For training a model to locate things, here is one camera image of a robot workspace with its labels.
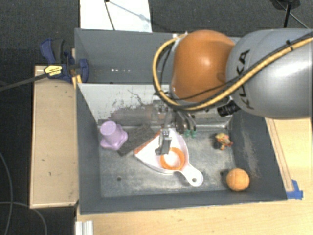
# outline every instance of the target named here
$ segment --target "orange ball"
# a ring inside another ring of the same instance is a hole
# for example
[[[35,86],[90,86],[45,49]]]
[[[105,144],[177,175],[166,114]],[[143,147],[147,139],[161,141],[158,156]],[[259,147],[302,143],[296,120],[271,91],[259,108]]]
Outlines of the orange ball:
[[[235,168],[228,172],[226,182],[233,191],[242,191],[249,186],[250,178],[244,170]]]

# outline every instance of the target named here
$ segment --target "bin floor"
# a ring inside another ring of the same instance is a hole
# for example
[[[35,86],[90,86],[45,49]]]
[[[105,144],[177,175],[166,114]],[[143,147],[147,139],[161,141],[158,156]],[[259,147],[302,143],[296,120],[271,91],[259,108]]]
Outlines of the bin floor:
[[[116,151],[99,145],[100,177],[102,197],[169,194],[175,192],[225,190],[221,172],[235,167],[231,147],[224,151],[213,148],[214,134],[225,129],[198,130],[195,138],[185,138],[189,150],[189,162],[204,177],[203,184],[193,187],[179,172],[164,175],[156,172],[140,160],[133,152],[121,157]]]

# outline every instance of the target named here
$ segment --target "wooden board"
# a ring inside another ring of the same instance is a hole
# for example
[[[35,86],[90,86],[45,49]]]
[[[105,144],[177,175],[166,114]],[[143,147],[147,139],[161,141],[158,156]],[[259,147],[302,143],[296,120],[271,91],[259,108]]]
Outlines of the wooden board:
[[[35,75],[43,67],[35,68]],[[31,156],[31,208],[73,206],[78,200],[75,91],[61,80],[35,82]]]

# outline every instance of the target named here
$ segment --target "wooden table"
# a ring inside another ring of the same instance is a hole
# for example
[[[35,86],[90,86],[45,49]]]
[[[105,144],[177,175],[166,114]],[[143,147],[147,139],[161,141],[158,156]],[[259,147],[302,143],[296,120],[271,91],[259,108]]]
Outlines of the wooden table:
[[[42,68],[36,67],[35,74],[41,74]],[[35,83],[32,208],[73,206],[78,200],[74,94],[73,86],[63,81],[44,79]],[[95,235],[311,234],[310,120],[267,119],[267,123],[282,173],[298,182],[303,200],[86,216],[78,213],[77,220],[93,220]]]

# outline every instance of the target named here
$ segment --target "gray bin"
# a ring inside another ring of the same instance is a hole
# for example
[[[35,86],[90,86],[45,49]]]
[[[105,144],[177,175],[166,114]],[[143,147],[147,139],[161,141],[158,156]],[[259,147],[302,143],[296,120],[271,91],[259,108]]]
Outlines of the gray bin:
[[[75,30],[76,59],[87,58],[90,77],[77,88],[79,203],[81,214],[133,212],[286,200],[286,192],[264,118],[239,111],[232,117],[196,119],[195,139],[186,139],[190,163],[204,182],[192,187],[178,173],[164,176],[138,161],[132,152],[120,157],[103,149],[99,126],[108,119],[131,131],[151,124],[154,96],[151,62],[170,33]],[[170,55],[164,81],[170,81]],[[212,136],[226,132],[234,142],[215,150]],[[243,192],[223,183],[222,173],[239,167],[250,176]]]

